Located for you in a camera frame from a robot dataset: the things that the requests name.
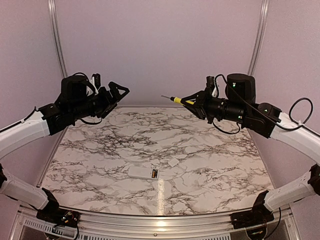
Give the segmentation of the white battery cover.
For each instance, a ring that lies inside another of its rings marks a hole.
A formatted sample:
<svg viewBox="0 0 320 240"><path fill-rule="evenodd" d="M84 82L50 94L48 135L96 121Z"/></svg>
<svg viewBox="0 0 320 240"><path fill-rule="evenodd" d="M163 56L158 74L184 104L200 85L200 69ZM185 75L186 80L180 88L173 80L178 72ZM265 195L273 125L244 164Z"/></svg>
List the white battery cover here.
<svg viewBox="0 0 320 240"><path fill-rule="evenodd" d="M180 161L177 158L173 158L173 159L168 161L169 166L171 166L172 168L174 166L176 166L177 164L179 164L179 163L180 163Z"/></svg>

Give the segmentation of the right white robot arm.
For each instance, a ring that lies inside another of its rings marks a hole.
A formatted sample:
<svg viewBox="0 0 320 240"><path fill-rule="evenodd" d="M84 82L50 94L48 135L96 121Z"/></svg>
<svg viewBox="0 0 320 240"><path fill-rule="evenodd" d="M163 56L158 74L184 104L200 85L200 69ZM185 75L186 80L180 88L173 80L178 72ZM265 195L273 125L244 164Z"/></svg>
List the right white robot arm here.
<svg viewBox="0 0 320 240"><path fill-rule="evenodd" d="M219 97L217 78L208 76L206 88L184 97L180 103L197 118L237 123L267 138L280 141L311 158L315 165L296 180L256 198L247 219L258 224L276 209L320 193L320 135L270 103L256 103L256 82L251 75L224 76L225 98Z"/></svg>

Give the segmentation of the yellow handled screwdriver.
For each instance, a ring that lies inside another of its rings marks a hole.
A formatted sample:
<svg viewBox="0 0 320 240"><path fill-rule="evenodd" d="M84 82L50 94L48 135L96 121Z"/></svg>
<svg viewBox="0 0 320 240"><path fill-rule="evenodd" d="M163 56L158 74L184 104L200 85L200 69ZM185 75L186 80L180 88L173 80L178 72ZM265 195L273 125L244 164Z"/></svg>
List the yellow handled screwdriver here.
<svg viewBox="0 0 320 240"><path fill-rule="evenodd" d="M177 104L180 104L180 105L182 105L182 106L185 106L185 104L182 103L182 99L179 98L179 97L175 97L175 96L169 97L169 96L165 96L165 95L161 95L161 97L162 97L162 98L165 98L165 99L169 99L170 101L172 101L172 102L174 102L174 103L177 103ZM193 104L194 104L193 101L189 101L189 100L187 100L186 103L187 103L188 105L193 105Z"/></svg>

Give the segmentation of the white remote control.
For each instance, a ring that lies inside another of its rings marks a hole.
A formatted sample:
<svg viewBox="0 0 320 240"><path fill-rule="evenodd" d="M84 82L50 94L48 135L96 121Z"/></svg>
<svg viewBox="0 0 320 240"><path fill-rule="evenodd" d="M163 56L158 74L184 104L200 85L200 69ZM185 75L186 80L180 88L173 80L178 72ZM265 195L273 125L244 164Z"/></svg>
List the white remote control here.
<svg viewBox="0 0 320 240"><path fill-rule="evenodd" d="M157 178L151 178L152 169L155 168L131 166L128 169L128 176L137 179L156 180L159 176L159 170Z"/></svg>

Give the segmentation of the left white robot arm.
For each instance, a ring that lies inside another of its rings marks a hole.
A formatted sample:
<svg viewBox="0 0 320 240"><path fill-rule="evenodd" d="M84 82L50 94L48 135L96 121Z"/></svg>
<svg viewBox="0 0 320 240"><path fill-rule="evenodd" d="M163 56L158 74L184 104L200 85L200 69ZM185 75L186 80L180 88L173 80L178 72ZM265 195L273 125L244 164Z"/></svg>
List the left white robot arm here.
<svg viewBox="0 0 320 240"><path fill-rule="evenodd" d="M98 73L88 78L77 72L62 79L61 92L54 103L34 108L27 117L0 130L0 156L3 158L35 140L53 136L76 121L84 122L86 117L104 119L130 92L113 81L108 87L101 85ZM32 186L4 168L0 169L0 193L29 204L53 223L63 219L63 211L49 190Z"/></svg>

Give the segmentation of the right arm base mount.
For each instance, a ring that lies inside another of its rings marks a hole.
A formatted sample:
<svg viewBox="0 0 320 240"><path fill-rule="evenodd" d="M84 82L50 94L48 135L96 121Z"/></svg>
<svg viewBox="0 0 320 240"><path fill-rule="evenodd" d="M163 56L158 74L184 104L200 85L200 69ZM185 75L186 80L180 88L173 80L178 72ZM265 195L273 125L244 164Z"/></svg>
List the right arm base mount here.
<svg viewBox="0 0 320 240"><path fill-rule="evenodd" d="M266 224L273 221L275 217L272 212L245 210L232 213L230 219L234 229L241 229Z"/></svg>

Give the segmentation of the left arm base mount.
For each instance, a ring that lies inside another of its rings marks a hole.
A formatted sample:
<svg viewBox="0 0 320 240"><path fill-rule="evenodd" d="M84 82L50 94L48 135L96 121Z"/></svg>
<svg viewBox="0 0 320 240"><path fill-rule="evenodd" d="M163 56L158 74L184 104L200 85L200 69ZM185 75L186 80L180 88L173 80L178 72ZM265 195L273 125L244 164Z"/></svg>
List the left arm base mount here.
<svg viewBox="0 0 320 240"><path fill-rule="evenodd" d="M80 213L78 211L60 209L53 211L38 211L36 217L40 220L55 224L55 226L66 226L76 228L78 226Z"/></svg>

